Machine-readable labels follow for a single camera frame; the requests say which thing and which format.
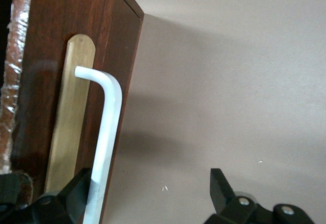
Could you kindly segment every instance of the metal screw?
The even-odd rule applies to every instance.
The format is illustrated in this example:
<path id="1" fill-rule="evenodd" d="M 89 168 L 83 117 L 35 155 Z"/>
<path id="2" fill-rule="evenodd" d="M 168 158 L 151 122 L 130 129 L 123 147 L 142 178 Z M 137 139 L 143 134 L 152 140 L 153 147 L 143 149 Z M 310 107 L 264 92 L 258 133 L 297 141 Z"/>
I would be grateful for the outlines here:
<path id="1" fill-rule="evenodd" d="M 40 199 L 40 205 L 47 205 L 51 203 L 51 197 L 43 197 Z"/>
<path id="2" fill-rule="evenodd" d="M 294 210 L 289 206 L 282 206 L 282 210 L 287 215 L 294 215 Z"/>
<path id="3" fill-rule="evenodd" d="M 249 205 L 250 204 L 249 200 L 247 200 L 246 198 L 240 198 L 239 202 L 242 205 Z"/>

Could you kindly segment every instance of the screw head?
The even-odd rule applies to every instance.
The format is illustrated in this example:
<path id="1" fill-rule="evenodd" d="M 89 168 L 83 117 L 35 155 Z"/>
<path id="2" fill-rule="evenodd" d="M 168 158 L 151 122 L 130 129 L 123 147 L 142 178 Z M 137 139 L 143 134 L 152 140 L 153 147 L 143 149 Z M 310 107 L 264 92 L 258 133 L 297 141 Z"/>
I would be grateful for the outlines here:
<path id="1" fill-rule="evenodd" d="M 282 206 L 282 210 L 287 215 L 294 215 L 294 210 L 289 206 Z"/>
<path id="2" fill-rule="evenodd" d="M 246 199 L 246 198 L 240 198 L 240 199 L 239 199 L 239 202 L 240 202 L 240 204 L 242 204 L 242 205 L 249 205 L 249 204 L 250 204 L 249 200 Z"/>

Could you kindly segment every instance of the white wall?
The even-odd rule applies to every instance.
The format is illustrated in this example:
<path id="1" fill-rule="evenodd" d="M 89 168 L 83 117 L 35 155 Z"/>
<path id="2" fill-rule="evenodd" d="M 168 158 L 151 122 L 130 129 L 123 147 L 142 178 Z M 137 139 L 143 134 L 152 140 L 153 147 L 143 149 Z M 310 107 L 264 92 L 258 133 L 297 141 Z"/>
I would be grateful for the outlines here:
<path id="1" fill-rule="evenodd" d="M 203 223 L 212 167 L 324 223 L 326 0 L 137 1 L 105 223 Z"/>

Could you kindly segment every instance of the wooden door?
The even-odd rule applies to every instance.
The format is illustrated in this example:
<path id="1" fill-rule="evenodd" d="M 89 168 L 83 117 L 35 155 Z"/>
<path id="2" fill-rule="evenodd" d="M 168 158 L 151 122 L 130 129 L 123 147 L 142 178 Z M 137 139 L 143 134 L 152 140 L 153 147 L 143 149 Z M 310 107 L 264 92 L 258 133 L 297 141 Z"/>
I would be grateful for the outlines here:
<path id="1" fill-rule="evenodd" d="M 11 163 L 33 178 L 33 199 L 44 192 L 67 41 L 75 34 L 88 35 L 96 46 L 93 68 L 119 81 L 118 140 L 143 16 L 134 0 L 31 0 Z M 92 166 L 102 105 L 103 92 L 91 83 L 76 172 Z"/>

